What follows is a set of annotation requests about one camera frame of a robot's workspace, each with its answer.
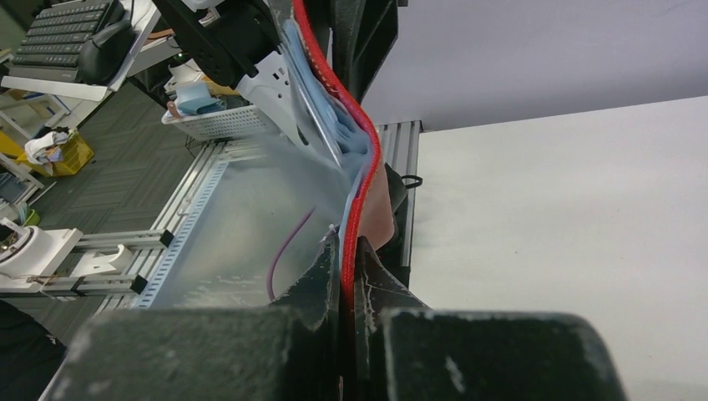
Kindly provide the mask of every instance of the red braided cable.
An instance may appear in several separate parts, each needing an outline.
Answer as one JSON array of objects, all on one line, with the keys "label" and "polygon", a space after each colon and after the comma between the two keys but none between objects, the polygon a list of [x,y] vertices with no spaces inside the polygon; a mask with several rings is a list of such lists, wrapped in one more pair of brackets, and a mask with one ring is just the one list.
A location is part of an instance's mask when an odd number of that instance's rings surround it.
[{"label": "red braided cable", "polygon": [[372,185],[376,168],[381,160],[381,144],[379,143],[376,128],[372,123],[367,113],[357,103],[357,101],[349,94],[349,92],[341,84],[339,78],[330,68],[325,55],[322,53],[319,44],[315,39],[315,34],[312,32],[310,20],[307,17],[305,4],[303,0],[293,0],[293,8],[295,10],[295,20],[300,25],[302,37],[305,42],[305,49],[310,59],[311,66],[315,70],[317,78],[325,85],[327,91],[339,99],[344,104],[344,107],[349,111],[354,120],[362,127],[369,135],[369,140],[373,143],[373,157],[367,176],[364,177],[362,188],[354,198],[349,211],[349,219],[344,236],[344,252],[341,261],[341,294],[346,306],[346,329],[350,333],[353,340],[354,334],[354,257],[357,250],[357,237],[359,232],[359,221],[362,216],[364,201],[367,198],[367,193]]}]

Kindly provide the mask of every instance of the black plastic part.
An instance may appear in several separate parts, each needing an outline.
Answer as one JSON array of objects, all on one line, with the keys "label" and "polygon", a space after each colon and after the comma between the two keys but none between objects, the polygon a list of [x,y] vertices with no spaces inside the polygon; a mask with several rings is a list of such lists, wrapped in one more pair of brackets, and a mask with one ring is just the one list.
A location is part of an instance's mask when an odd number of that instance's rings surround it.
[{"label": "black plastic part", "polygon": [[286,307],[103,312],[77,333],[48,399],[326,399],[317,346]]},{"label": "black plastic part", "polygon": [[386,170],[388,198],[391,201],[391,210],[396,212],[408,197],[406,186],[403,184],[402,177],[388,165],[388,163],[384,163],[383,167]]},{"label": "black plastic part", "polygon": [[372,377],[389,401],[626,399],[597,332],[566,314],[387,310]]},{"label": "black plastic part", "polygon": [[71,286],[71,288],[69,288],[69,291],[73,292],[74,294],[76,294],[76,295],[79,296],[79,297],[86,297],[86,294],[85,294],[85,293],[83,293],[83,292],[81,292],[81,291],[78,290],[78,286],[80,286],[81,284],[83,284],[84,278],[86,278],[86,277],[79,277],[79,278],[77,278],[76,281],[73,282],[73,285]]},{"label": "black plastic part", "polygon": [[410,182],[405,185],[407,190],[412,190],[413,188],[418,188],[419,186],[422,185],[422,177],[419,175],[407,174],[407,175],[403,175],[401,177],[401,179],[402,180],[413,180],[413,182]]},{"label": "black plastic part", "polygon": [[78,75],[86,84],[108,84],[123,65],[135,40],[130,21],[110,24],[89,39],[78,54]]},{"label": "black plastic part", "polygon": [[176,40],[215,83],[234,88],[278,45],[275,25],[261,0],[226,2],[207,28],[181,0],[154,0]]},{"label": "black plastic part", "polygon": [[121,2],[111,3],[109,6],[109,11],[104,15],[104,20],[101,22],[101,26],[106,27],[111,23],[116,23],[123,19],[125,15],[125,8]]},{"label": "black plastic part", "polygon": [[398,36],[396,0],[331,0],[332,67],[361,102]]},{"label": "black plastic part", "polygon": [[312,370],[312,392],[317,398],[339,399],[340,275],[337,268],[339,240],[331,233],[315,263],[268,307],[297,310],[311,336],[308,346],[316,351],[306,356]]},{"label": "black plastic part", "polygon": [[130,291],[135,292],[136,294],[142,294],[143,290],[148,286],[148,281],[145,280],[142,276],[135,276],[135,279],[133,280],[133,284],[130,286]]},{"label": "black plastic part", "polygon": [[169,232],[169,230],[162,231],[162,235],[159,236],[159,243],[164,245],[165,248],[169,247],[172,240],[174,240],[174,234]]},{"label": "black plastic part", "polygon": [[66,347],[40,323],[0,301],[0,399],[40,399]]},{"label": "black plastic part", "polygon": [[330,45],[331,28],[331,0],[303,0],[307,10],[307,18],[310,20],[312,33],[315,34],[317,43],[320,45],[322,53],[327,55]]},{"label": "black plastic part", "polygon": [[427,306],[401,284],[379,262],[377,254],[365,237],[357,243],[357,267],[354,276],[354,325],[357,349],[357,381],[366,391],[369,380],[371,335],[377,330],[379,318],[385,307]]}]

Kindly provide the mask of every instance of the blue fabric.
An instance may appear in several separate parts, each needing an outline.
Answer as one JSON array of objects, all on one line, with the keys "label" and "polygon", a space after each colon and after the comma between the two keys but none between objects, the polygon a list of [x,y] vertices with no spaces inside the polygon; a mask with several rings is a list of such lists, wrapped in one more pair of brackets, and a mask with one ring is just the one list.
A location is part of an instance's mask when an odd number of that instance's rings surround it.
[{"label": "blue fabric", "polygon": [[283,26],[285,37],[284,54],[288,62],[289,76],[309,95],[312,108],[322,117],[324,124],[322,135],[336,142],[341,156],[341,169],[351,184],[346,196],[344,212],[339,229],[339,267],[343,261],[344,236],[349,224],[349,212],[354,198],[367,174],[372,160],[372,143],[364,129],[360,127],[338,99],[331,96],[315,77],[307,61],[305,49],[300,39],[297,25],[292,20]]}]

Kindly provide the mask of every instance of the keyboard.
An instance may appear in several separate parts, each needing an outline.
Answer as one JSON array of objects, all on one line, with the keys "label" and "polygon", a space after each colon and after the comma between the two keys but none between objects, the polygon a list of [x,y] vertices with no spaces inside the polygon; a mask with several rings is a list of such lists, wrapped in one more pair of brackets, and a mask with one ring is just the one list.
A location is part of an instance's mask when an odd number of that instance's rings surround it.
[{"label": "keyboard", "polygon": [[78,54],[83,45],[125,13],[119,0],[85,0],[43,10],[15,53],[10,75],[80,82]]}]

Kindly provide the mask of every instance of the purple wire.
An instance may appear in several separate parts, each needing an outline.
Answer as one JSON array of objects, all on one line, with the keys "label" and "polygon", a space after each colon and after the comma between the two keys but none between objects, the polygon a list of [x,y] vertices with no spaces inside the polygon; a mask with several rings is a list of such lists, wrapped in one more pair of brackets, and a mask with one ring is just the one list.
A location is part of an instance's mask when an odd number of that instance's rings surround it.
[{"label": "purple wire", "polygon": [[278,266],[278,261],[281,259],[281,256],[283,256],[283,252],[286,251],[286,248],[288,245],[290,245],[292,239],[295,238],[295,236],[300,231],[300,229],[302,229],[305,223],[310,220],[312,213],[315,213],[314,207],[310,209],[310,211],[308,211],[307,214],[305,214],[302,219],[297,223],[297,226],[295,226],[295,230],[293,230],[287,237],[286,241],[283,242],[283,245],[281,245],[281,249],[278,250],[278,253],[276,253],[276,257],[273,259],[271,266],[268,267],[268,277],[265,278],[265,289],[268,291],[268,298],[270,298],[271,301],[276,299],[276,294],[273,292],[273,275],[276,273],[276,266]]}]

